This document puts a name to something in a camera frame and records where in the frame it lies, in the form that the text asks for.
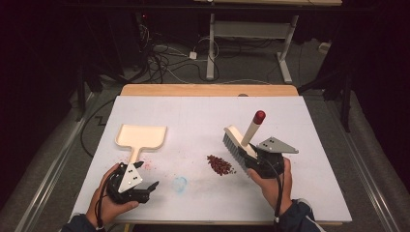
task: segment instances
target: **sleeve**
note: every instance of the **sleeve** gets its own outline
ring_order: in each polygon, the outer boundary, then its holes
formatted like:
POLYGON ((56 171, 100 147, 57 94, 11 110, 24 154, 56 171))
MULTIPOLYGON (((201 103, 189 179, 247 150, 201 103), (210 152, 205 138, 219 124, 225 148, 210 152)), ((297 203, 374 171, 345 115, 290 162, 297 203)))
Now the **sleeve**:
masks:
POLYGON ((313 210, 305 199, 292 200, 292 205, 279 217, 283 232, 325 232, 314 220, 313 210))
POLYGON ((85 215, 76 214, 63 226, 60 232, 95 232, 96 228, 85 215))

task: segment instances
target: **pile of beans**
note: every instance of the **pile of beans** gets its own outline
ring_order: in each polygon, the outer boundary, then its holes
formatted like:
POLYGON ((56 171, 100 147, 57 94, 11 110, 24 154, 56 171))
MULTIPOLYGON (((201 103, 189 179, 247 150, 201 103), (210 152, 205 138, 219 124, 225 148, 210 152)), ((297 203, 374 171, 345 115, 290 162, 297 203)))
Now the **pile of beans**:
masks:
POLYGON ((208 163, 211 164, 212 169, 214 169, 214 171, 220 175, 236 173, 235 169, 232 168, 232 165, 222 158, 210 155, 207 157, 207 159, 208 163))

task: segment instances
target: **red brush handle tip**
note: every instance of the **red brush handle tip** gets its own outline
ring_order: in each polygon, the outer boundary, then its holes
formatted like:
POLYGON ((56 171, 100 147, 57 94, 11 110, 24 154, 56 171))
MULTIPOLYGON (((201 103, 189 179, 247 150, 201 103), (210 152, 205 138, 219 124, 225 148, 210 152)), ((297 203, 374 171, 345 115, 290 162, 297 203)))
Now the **red brush handle tip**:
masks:
POLYGON ((253 117, 253 122, 256 125, 261 125, 263 120, 265 119, 266 114, 263 110, 258 110, 253 117))

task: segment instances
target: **person's arm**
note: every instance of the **person's arm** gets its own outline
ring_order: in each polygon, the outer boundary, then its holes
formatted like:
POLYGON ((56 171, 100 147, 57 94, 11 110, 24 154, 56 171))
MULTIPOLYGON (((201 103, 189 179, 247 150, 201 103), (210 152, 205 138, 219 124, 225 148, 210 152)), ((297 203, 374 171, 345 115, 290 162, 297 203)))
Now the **person's arm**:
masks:
MULTIPOLYGON (((262 179, 255 170, 248 169, 249 176, 262 189, 262 194, 273 209, 278 201, 277 179, 262 179)), ((284 158, 284 171, 280 175, 283 181, 283 194, 279 209, 278 225, 283 232, 322 232, 324 231, 314 221, 313 211, 304 199, 291 200, 292 173, 290 160, 284 158)))
MULTIPOLYGON (((100 195, 103 190, 103 183, 108 178, 108 176, 118 168, 118 163, 112 166, 102 177, 102 181, 100 182, 100 186, 94 192, 93 198, 91 199, 90 206, 88 211, 85 215, 74 215, 70 221, 63 226, 62 232, 88 232, 88 231, 97 231, 98 224, 97 224, 97 216, 96 216, 96 204, 100 200, 100 195)), ((107 195, 105 189, 103 190, 103 198, 102 198, 102 208, 101 208, 101 220, 104 224, 110 223, 113 221, 117 216, 130 211, 131 209, 138 206, 137 201, 130 201, 125 204, 119 205, 114 203, 107 195)))

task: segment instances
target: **blue stain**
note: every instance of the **blue stain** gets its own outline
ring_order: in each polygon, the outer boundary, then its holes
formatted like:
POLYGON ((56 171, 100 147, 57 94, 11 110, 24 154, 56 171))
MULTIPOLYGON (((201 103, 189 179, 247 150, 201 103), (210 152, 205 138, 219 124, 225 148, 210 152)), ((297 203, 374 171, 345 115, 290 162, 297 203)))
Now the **blue stain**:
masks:
POLYGON ((176 192, 182 193, 185 190, 185 187, 187 186, 187 183, 188 183, 188 181, 184 177, 177 177, 172 182, 172 188, 176 192))

